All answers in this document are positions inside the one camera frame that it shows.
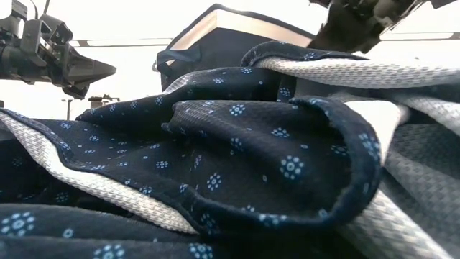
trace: cloth pile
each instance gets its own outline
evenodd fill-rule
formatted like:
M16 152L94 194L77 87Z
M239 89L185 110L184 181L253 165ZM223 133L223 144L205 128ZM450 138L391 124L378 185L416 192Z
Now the cloth pile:
M0 110L0 258L460 258L460 66L256 46L75 121Z

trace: black machine part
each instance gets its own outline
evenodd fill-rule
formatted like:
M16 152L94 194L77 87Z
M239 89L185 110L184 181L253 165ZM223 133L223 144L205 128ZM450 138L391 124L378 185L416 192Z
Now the black machine part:
M50 82L84 99L91 83L115 74L116 68L78 54L69 43L72 38L65 23L50 15L27 21L27 7L13 0L10 17L0 19L0 79Z
M394 29L428 0L312 0L328 8L328 18L308 47L368 53L380 35ZM431 0L435 9L456 0Z

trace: garment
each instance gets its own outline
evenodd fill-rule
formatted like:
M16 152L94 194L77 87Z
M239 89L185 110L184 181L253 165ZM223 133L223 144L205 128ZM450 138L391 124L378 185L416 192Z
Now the garment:
M372 99L388 93L332 87L327 96L299 96L306 64L352 74L374 63L269 42L240 68L189 73L159 96L76 121L2 109L1 129L14 139L0 142L0 258L449 258L448 245L398 208L394 191L377 190L382 174L385 186L403 186L390 183L400 165L389 147L395 128L393 142L403 126L439 123L398 126L407 107ZM314 81L328 86L320 76ZM435 79L458 77L452 69ZM392 123L380 126L385 117L367 113L375 104ZM399 213L388 226L401 219L425 243L382 252L397 230L373 235L381 207Z

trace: gray woven fabric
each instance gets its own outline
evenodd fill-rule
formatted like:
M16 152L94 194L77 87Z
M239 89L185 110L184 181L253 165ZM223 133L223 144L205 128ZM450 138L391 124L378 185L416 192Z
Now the gray woven fabric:
M333 99L411 108L395 130L380 191L340 231L369 258L460 258L460 65L265 58L257 66L345 86L331 88Z

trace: dark navy garment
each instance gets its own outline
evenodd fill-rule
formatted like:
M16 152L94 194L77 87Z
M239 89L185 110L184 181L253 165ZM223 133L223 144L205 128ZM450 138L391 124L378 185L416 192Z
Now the dark navy garment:
M289 47L300 60L357 59ZM0 258L358 258L334 230L374 196L377 137L341 102L294 93L292 78L245 66L189 73L163 94L76 121L2 109L46 136L65 167L161 201L200 234L164 230L73 188L4 140Z

